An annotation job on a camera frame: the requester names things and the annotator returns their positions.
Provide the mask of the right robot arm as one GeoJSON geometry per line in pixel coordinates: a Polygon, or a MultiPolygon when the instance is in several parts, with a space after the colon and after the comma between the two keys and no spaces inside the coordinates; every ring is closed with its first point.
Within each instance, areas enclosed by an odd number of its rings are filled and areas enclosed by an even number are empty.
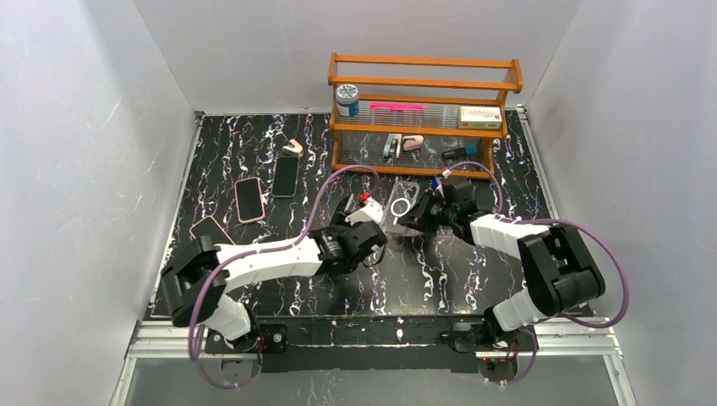
{"type": "Polygon", "coordinates": [[[575,227],[510,222],[479,208],[463,178],[437,182],[397,222],[421,233],[448,227],[468,244],[520,260],[525,288],[485,311],[480,326],[467,333],[478,340],[495,343],[605,293],[605,280],[575,227]]]}

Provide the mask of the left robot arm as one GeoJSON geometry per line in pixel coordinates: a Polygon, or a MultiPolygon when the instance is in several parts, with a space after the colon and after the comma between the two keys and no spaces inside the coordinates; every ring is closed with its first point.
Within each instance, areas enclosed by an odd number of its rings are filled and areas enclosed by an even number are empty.
{"type": "Polygon", "coordinates": [[[253,283],[283,277],[343,275],[354,272],[387,243],[380,221],[382,205],[368,195],[348,212],[345,196],[328,226],[300,242],[285,239],[252,245],[216,244],[200,236],[180,249],[161,270],[161,291],[172,324],[203,324],[228,341],[257,332],[249,308],[229,293],[253,283]]]}

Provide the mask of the clear magsafe phone case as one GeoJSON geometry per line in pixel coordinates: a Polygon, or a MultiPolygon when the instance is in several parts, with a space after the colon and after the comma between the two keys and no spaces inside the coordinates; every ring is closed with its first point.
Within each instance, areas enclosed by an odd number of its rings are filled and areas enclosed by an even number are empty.
{"type": "Polygon", "coordinates": [[[416,182],[396,181],[385,205],[381,228],[388,237],[414,236],[418,233],[398,223],[416,204],[420,186],[416,182]]]}

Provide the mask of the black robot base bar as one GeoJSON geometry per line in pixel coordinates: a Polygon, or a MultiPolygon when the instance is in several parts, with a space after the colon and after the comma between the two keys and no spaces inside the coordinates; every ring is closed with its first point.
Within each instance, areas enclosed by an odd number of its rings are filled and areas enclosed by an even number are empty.
{"type": "Polygon", "coordinates": [[[206,354],[261,353],[265,373],[300,370],[450,370],[517,374],[536,349],[530,333],[495,341],[479,315],[261,316],[258,333],[232,345],[208,332],[206,354]]]}

